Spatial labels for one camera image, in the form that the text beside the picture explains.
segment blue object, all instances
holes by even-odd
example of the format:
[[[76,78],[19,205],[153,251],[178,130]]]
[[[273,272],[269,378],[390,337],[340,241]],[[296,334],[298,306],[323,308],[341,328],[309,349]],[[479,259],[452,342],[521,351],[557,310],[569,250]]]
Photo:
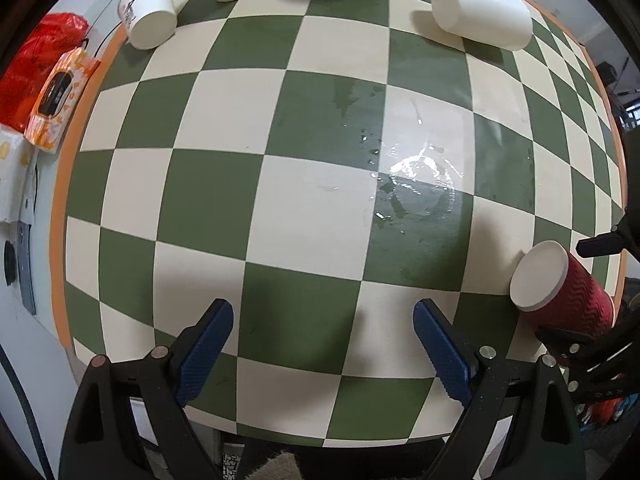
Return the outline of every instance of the blue object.
[[[467,407],[472,397],[469,381],[473,373],[424,300],[414,306],[414,330],[449,397]]]
[[[200,394],[233,326],[234,310],[228,301],[222,301],[178,369],[174,395],[178,404],[184,406]]]

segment red cup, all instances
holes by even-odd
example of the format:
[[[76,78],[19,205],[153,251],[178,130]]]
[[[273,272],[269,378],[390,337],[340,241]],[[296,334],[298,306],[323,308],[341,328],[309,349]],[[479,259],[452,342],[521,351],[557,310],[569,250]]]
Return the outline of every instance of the red cup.
[[[551,326],[599,337],[613,325],[609,295],[571,253],[552,240],[540,242],[524,255],[511,278],[509,294],[534,330]]]

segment table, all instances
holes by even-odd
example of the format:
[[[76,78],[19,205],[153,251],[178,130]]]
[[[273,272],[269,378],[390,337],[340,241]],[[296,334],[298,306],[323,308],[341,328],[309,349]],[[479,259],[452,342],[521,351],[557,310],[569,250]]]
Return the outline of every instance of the table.
[[[430,0],[175,3],[155,51],[119,31],[63,145],[61,340],[138,358],[222,297],[235,326],[193,420],[310,446],[450,433],[415,302],[534,359],[517,261],[622,214],[584,53],[533,6],[512,53],[439,30]],[[613,296],[620,256],[582,262]]]

